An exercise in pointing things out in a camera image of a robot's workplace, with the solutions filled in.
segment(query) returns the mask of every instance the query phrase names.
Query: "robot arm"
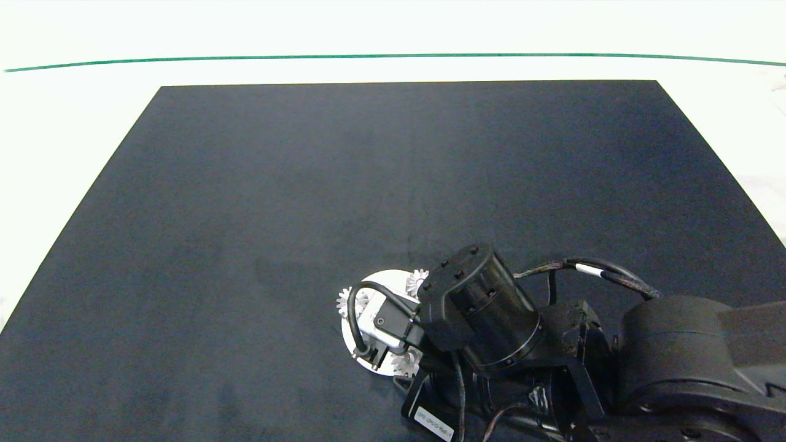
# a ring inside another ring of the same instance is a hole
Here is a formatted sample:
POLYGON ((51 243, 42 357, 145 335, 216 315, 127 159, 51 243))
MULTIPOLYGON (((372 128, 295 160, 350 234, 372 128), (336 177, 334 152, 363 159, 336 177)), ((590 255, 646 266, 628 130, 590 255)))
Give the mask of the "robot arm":
POLYGON ((359 327, 365 347, 357 345, 376 350, 356 355, 372 366, 388 353, 422 355, 402 414, 448 442, 464 437, 467 412, 487 420, 484 440, 503 421, 521 440, 786 440, 786 302, 735 309, 662 297, 599 260, 553 261, 529 274, 539 272, 552 282, 543 308, 490 247, 466 247, 428 273, 406 308, 377 293, 379 308, 358 319, 377 330, 359 327), (620 342, 608 343, 586 302, 557 302, 561 268, 641 294, 620 342), (380 339, 382 331, 396 339, 380 339))

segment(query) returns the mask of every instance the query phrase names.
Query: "black mat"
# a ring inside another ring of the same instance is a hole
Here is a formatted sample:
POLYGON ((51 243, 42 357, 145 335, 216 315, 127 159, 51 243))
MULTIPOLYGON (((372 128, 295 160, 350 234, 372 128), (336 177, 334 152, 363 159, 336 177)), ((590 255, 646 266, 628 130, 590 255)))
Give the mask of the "black mat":
MULTIPOLYGON (((165 87, 0 334, 0 433, 434 440, 349 357, 334 299, 470 241, 734 306, 786 293, 784 247, 655 82, 165 87)), ((638 302, 560 277, 612 332, 638 302)))

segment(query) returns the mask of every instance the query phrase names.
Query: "white circular plate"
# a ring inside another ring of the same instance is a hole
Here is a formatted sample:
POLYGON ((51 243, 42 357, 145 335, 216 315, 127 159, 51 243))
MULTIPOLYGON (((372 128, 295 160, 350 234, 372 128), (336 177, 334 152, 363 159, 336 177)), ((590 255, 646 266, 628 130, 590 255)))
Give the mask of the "white circular plate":
MULTIPOLYGON (((408 271, 403 270, 383 270, 378 271, 375 274, 371 274, 363 279, 363 281, 371 281, 376 282, 378 284, 382 284, 385 287, 388 287, 393 293, 400 295, 408 300, 414 300, 411 297, 406 295, 406 279, 411 275, 408 271)), ((358 293, 363 292, 364 290, 368 290, 369 295, 375 293, 375 290, 372 289, 360 289, 358 293)), ((345 318, 341 318, 341 334, 343 334, 344 344, 347 346, 347 350, 350 352, 351 355, 354 357, 354 339, 352 339, 352 332, 349 330, 349 322, 345 318)), ((392 354, 388 353, 385 355, 385 359, 382 360, 380 364, 380 368, 374 370, 373 366, 361 359, 361 358, 354 358, 354 360, 358 361, 358 363, 364 366, 367 370, 372 371, 376 374, 382 374, 384 376, 409 376, 412 377, 415 373, 403 373, 401 371, 397 371, 393 365, 393 358, 391 358, 392 354)))

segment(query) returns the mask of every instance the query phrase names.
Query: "white gear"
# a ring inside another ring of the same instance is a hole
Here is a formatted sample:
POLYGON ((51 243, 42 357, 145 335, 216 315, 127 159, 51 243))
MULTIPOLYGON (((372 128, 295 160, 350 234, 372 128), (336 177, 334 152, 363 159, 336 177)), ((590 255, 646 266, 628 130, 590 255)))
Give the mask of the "white gear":
POLYGON ((391 360, 395 375, 413 378, 419 369, 423 353, 417 348, 410 347, 403 355, 388 353, 387 357, 391 360))
MULTIPOLYGON (((336 298, 336 308, 339 309, 339 315, 341 315, 341 317, 344 319, 347 318, 347 314, 348 314, 347 299, 349 298, 350 290, 352 290, 351 287, 348 289, 341 290, 341 293, 339 293, 339 297, 336 298)), ((360 316, 360 314, 363 312, 363 309, 368 304, 369 304, 369 292, 366 289, 360 289, 358 291, 358 294, 354 298, 354 305, 355 305, 354 315, 360 316)))
POLYGON ((417 299, 417 290, 423 284, 423 281, 428 277, 428 270, 416 269, 406 279, 406 294, 417 299))

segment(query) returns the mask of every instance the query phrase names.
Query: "black cable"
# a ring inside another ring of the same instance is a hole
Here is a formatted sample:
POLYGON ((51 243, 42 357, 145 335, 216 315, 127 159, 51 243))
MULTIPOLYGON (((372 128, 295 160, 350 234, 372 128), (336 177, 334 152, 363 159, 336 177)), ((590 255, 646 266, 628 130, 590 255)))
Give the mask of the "black cable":
POLYGON ((358 292, 360 289, 373 289, 379 293, 382 293, 389 301, 393 303, 393 305, 395 305, 401 312, 410 318, 414 317, 415 312, 406 304, 404 304, 404 301, 402 301, 401 298, 393 293, 388 287, 385 287, 378 282, 360 281, 358 284, 353 285, 352 290, 350 290, 349 296, 347 297, 347 321, 349 322, 349 330, 352 332, 355 354, 358 356, 365 356, 369 354, 371 347, 367 347, 365 342, 363 342, 363 335, 360 333, 358 318, 355 316, 354 305, 355 299, 358 297, 358 292))
POLYGON ((549 305, 556 304, 556 270, 549 270, 549 305))
POLYGON ((641 295, 644 300, 653 300, 663 297, 663 294, 656 288, 642 281, 635 273, 618 264, 601 260, 599 258, 587 258, 583 256, 572 256, 563 260, 554 260, 532 267, 520 273, 514 273, 514 278, 532 276, 549 272, 549 305, 556 303, 556 271, 566 268, 575 269, 577 264, 589 265, 600 270, 600 277, 606 281, 631 289, 641 295))
POLYGON ((458 351, 450 352, 453 358, 453 365, 456 368, 456 382, 458 382, 458 401, 459 401, 459 414, 458 414, 458 439, 456 442, 464 442, 466 435, 466 418, 467 418, 467 389, 464 385, 464 374, 461 372, 461 361, 458 358, 458 351))
POLYGON ((635 273, 626 269, 623 266, 615 264, 611 261, 602 260, 601 258, 589 258, 586 256, 570 256, 565 258, 566 263, 570 264, 591 264, 595 267, 599 267, 603 270, 613 271, 614 273, 619 273, 621 275, 627 276, 630 279, 635 279, 637 281, 643 282, 641 278, 636 276, 635 273))
POLYGON ((494 429, 497 428, 497 424, 499 423, 500 418, 502 418, 502 415, 515 408, 531 409, 532 407, 529 403, 526 402, 516 402, 497 410, 497 413, 494 414, 494 417, 486 426, 486 432, 483 434, 483 442, 488 442, 488 440, 491 438, 491 434, 494 432, 494 429))
POLYGON ((644 300, 653 300, 655 298, 663 297, 663 294, 658 289, 652 287, 640 279, 631 279, 625 275, 616 274, 610 271, 602 271, 601 278, 639 293, 641 297, 644 298, 644 300))

